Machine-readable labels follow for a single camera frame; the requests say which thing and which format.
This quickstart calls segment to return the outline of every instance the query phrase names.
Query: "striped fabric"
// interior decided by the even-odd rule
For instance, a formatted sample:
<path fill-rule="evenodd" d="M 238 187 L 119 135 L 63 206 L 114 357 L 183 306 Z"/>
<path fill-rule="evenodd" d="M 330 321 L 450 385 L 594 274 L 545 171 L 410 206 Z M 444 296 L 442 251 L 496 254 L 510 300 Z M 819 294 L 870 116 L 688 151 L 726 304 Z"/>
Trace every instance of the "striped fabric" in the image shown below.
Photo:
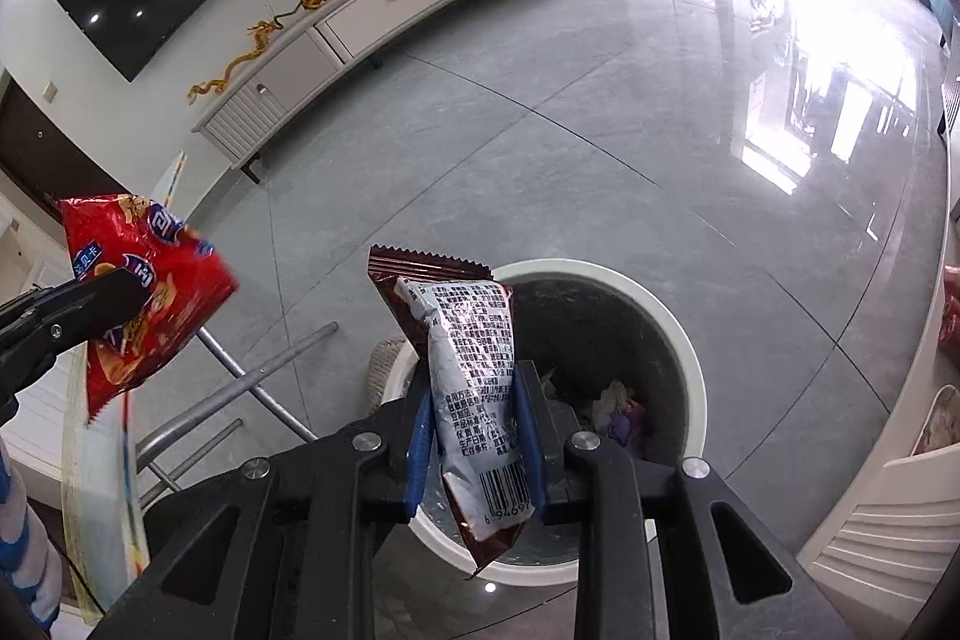
<path fill-rule="evenodd" d="M 61 559 L 37 514 L 27 505 L 23 480 L 0 439 L 0 576 L 35 622 L 49 630 L 59 614 Z"/>

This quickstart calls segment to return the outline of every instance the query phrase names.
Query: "white cabinet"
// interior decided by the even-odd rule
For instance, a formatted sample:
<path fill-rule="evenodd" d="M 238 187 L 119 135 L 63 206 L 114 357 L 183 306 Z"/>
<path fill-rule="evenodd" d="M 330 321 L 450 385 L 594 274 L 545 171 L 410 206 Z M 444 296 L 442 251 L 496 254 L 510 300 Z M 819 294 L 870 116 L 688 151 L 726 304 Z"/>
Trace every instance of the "white cabinet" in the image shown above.
<path fill-rule="evenodd" d="M 326 22 L 353 56 L 442 0 L 353 0 Z"/>
<path fill-rule="evenodd" d="M 203 135 L 239 165 L 246 162 L 280 124 L 286 111 L 270 92 L 258 92 L 256 77 L 241 86 L 203 126 Z"/>
<path fill-rule="evenodd" d="M 245 64 L 194 131 L 243 167 L 307 101 L 363 58 L 454 0 L 332 0 L 291 22 L 261 60 Z"/>
<path fill-rule="evenodd" d="M 299 35 L 277 57 L 256 73 L 251 82 L 258 95 L 269 94 L 285 110 L 291 110 L 315 87 L 333 77 L 333 63 L 309 34 Z"/>

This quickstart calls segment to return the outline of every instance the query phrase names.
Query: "white label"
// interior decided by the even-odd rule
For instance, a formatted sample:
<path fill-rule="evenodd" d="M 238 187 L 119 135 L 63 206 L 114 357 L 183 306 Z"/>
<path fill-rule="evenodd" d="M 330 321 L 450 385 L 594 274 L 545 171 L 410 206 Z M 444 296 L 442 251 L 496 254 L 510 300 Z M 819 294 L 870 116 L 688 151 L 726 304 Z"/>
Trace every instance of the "white label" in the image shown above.
<path fill-rule="evenodd" d="M 510 387 L 514 329 L 493 281 L 397 280 L 397 295 L 429 331 L 440 471 L 477 541 L 533 514 Z"/>

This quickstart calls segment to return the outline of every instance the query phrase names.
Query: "blue gripper pad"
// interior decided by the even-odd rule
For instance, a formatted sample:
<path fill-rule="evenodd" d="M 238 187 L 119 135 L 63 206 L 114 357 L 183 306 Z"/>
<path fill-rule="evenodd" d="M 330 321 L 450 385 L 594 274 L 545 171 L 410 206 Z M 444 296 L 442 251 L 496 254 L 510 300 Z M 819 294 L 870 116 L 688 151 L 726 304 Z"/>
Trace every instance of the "blue gripper pad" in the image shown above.
<path fill-rule="evenodd" d="M 403 510 L 407 518 L 413 518 L 416 515 L 416 508 L 424 499 L 426 468 L 430 465 L 433 429 L 433 397 L 428 391 L 421 398 L 421 405 L 416 410 L 414 431 L 407 450 L 407 489 L 403 494 Z"/>
<path fill-rule="evenodd" d="M 530 499 L 536 512 L 542 515 L 546 507 L 544 452 L 541 450 L 536 418 L 534 418 L 533 406 L 530 404 L 530 391 L 524 377 L 524 370 L 519 365 L 515 365 L 511 389 L 514 419 L 517 423 L 517 441 L 520 442 L 520 453 L 523 456 L 523 471 L 527 477 L 527 490 L 530 492 Z M 539 392 L 539 378 L 535 375 L 528 380 L 536 383 L 536 390 Z"/>

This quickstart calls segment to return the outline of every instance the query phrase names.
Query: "brown snack packet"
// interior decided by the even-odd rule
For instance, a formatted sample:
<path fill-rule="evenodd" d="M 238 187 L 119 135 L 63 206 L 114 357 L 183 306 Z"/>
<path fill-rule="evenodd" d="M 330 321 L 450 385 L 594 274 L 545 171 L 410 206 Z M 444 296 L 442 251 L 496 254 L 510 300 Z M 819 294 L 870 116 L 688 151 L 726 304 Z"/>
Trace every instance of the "brown snack packet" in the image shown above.
<path fill-rule="evenodd" d="M 512 424 L 507 290 L 480 263 L 379 245 L 368 276 L 430 359 L 443 489 L 478 573 L 533 513 Z"/>

